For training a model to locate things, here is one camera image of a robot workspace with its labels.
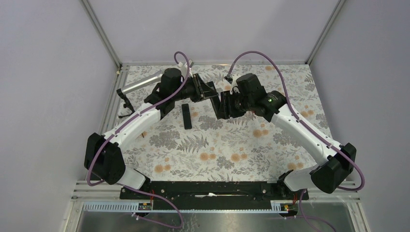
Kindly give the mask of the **black remote control back up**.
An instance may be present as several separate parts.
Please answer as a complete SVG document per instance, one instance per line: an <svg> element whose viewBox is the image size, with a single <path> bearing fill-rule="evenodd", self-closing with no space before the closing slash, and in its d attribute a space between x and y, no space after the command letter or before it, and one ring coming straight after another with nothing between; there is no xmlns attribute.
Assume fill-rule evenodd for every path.
<svg viewBox="0 0 410 232"><path fill-rule="evenodd" d="M184 129L190 130L192 129L192 122L191 122L191 115L190 115L190 108L187 103L181 105L182 116L183 116L183 123Z"/></svg>

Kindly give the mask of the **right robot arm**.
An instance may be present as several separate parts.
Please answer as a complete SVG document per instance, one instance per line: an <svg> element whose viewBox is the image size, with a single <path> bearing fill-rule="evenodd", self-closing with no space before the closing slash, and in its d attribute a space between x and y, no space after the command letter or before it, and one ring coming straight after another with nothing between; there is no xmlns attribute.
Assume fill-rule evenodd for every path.
<svg viewBox="0 0 410 232"><path fill-rule="evenodd" d="M258 77L245 74L231 81L232 90L211 98L218 119L230 119L253 112L291 135L315 160L309 168L288 171L280 176L278 195L289 199L296 191L317 187L333 193L353 172L357 149L342 145L314 127L278 91L266 92Z"/></svg>

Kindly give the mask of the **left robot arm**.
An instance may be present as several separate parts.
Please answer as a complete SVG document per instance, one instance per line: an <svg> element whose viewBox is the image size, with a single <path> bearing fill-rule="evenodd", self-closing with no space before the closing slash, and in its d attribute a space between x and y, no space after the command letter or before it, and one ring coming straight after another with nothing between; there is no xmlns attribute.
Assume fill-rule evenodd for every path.
<svg viewBox="0 0 410 232"><path fill-rule="evenodd" d="M178 68L163 71L160 81L145 98L144 103L121 124L100 135L89 136L84 167L90 186L106 182L131 187L139 199L149 195L147 177L126 166L122 152L146 129L162 120L175 107L175 102L190 99L201 102L216 97L213 82L204 82L199 74L184 77Z"/></svg>

